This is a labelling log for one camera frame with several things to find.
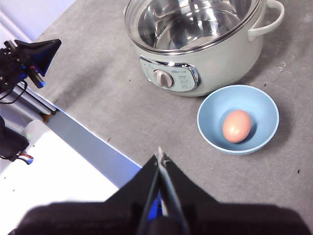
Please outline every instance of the brown egg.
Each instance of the brown egg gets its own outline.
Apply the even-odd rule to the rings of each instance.
[[[223,123],[223,135],[232,143],[243,141],[249,134],[252,121],[249,114],[243,110],[231,112]]]

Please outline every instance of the control panel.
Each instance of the control panel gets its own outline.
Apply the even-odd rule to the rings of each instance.
[[[200,84],[200,77],[194,66],[190,64],[159,62],[140,57],[142,69],[156,86],[174,91],[187,92]]]

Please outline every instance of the gray table surface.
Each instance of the gray table surface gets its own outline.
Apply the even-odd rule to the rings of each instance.
[[[47,86],[35,90],[137,163],[162,146],[219,201],[292,208],[313,230],[313,2],[281,2],[283,23],[239,82],[268,93],[280,112],[274,138],[251,155],[205,142],[196,120],[204,97],[175,96],[145,78],[123,23],[127,0],[77,0],[54,22],[38,41],[59,38],[62,46]],[[269,11],[266,21],[276,16]]]

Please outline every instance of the light blue bowl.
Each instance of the light blue bowl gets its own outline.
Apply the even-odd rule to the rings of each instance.
[[[247,138],[231,143],[223,136],[222,126],[234,110],[246,111],[252,119]],[[264,91],[252,86],[233,85],[211,93],[201,104],[197,115],[198,129],[203,138],[218,150],[236,155],[253,153],[274,136],[279,113],[275,102]]]

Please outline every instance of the black wire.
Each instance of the black wire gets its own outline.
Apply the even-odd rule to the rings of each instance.
[[[0,102],[0,104],[14,104],[22,96],[24,94],[24,92],[26,91],[27,86],[28,86],[26,81],[23,80],[22,82],[24,83],[24,89],[15,100],[13,100],[11,102]]]
[[[13,92],[13,90],[14,90],[14,87],[13,87],[6,95],[4,95],[3,97],[1,97],[0,100],[4,99],[4,98],[6,98],[8,95],[10,95],[10,94]]]

